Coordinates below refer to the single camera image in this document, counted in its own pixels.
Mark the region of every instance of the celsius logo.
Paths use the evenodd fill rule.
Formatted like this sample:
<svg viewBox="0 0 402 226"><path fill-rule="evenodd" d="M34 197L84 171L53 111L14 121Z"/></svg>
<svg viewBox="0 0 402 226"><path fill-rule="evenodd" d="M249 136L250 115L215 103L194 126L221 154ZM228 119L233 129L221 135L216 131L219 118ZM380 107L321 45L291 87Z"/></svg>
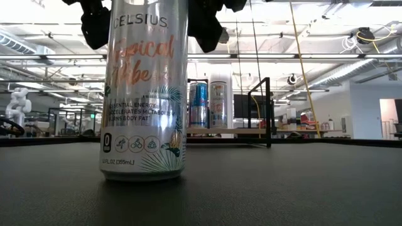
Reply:
<svg viewBox="0 0 402 226"><path fill-rule="evenodd" d="M152 14L138 13L135 15L122 15L114 19L113 27L114 29L130 24L152 24L159 25L162 28L168 27L168 19L164 17L154 16Z"/></svg>

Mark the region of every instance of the ceiling duct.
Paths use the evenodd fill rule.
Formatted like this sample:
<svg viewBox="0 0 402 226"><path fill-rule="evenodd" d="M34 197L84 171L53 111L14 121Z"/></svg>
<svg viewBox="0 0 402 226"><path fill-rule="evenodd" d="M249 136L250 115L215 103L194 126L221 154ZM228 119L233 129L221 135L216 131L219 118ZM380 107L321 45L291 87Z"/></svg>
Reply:
<svg viewBox="0 0 402 226"><path fill-rule="evenodd" d="M28 43L17 36L8 33L7 31L0 30L0 52L24 55L52 55L55 52L48 47ZM39 63L46 63L52 65L55 62L52 60L40 60Z"/></svg>
<svg viewBox="0 0 402 226"><path fill-rule="evenodd" d="M382 54L386 53L402 53L402 38L396 38L382 46L379 47L379 52ZM377 51L370 51L370 53L377 54ZM375 69L379 65L377 59L366 59L352 64L341 65L334 70L323 74L319 78L310 81L310 88L317 87L319 85L333 85L336 83L341 83L348 80L356 75L360 75L368 70Z"/></svg>

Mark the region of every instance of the black table surface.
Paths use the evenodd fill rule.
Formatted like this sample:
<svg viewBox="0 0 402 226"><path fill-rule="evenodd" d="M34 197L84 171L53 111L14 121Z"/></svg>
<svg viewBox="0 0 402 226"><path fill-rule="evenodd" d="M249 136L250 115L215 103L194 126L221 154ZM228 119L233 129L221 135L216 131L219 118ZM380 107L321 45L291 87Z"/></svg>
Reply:
<svg viewBox="0 0 402 226"><path fill-rule="evenodd" d="M402 149L188 146L182 176L106 181L99 143L0 148L0 225L402 225Z"/></svg>

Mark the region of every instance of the black metal frame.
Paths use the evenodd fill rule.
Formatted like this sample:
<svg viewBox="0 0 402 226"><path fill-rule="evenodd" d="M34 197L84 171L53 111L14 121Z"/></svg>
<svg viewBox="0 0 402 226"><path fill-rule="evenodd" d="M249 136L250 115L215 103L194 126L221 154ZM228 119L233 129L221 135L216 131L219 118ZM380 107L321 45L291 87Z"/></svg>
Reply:
<svg viewBox="0 0 402 226"><path fill-rule="evenodd" d="M262 79L262 81L260 81L254 88L252 88L250 90L250 92L248 92L247 94L247 112L248 112L248 128L251 129L251 94L253 92L257 92L258 87L261 87L261 89L263 88L262 84L265 83L265 130L266 130L266 134L265 134L265 140L266 140L266 147L270 148L271 147L271 124L273 127L275 127L275 120L274 117L272 117L271 115L273 115L273 102L271 101L271 89L270 89L270 80L269 77L265 77L264 79Z"/></svg>
<svg viewBox="0 0 402 226"><path fill-rule="evenodd" d="M75 123L76 123L76 121L77 121L77 112L76 111L71 111L71 109L73 109L73 108L60 108L60 107L50 107L49 109L48 109L48 122L50 122L50 114L52 113L52 111L53 110L57 110L57 111L64 111L65 112L65 116L67 117L67 113L68 112L73 112L74 113L74 125L75 125ZM79 129L79 131L80 131L80 133L79 133L79 135L81 135L81 127L82 127L82 114L83 113L91 113L91 114L94 114L94 126L93 126L93 130L94 130L94 132L95 132L95 126L96 126L96 111L94 110L94 111L92 111L92 110L86 110L86 109L80 109L80 129ZM55 126L54 126L54 130L56 131L56 123L57 123L57 114L55 114Z"/></svg>

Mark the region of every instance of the security camera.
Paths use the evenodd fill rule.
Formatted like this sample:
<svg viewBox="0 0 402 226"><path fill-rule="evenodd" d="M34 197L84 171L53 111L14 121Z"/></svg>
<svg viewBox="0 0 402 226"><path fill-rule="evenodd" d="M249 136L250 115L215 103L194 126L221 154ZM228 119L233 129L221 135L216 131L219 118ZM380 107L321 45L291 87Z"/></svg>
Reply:
<svg viewBox="0 0 402 226"><path fill-rule="evenodd" d="M297 82L297 76L293 73L288 77L288 84L294 85Z"/></svg>

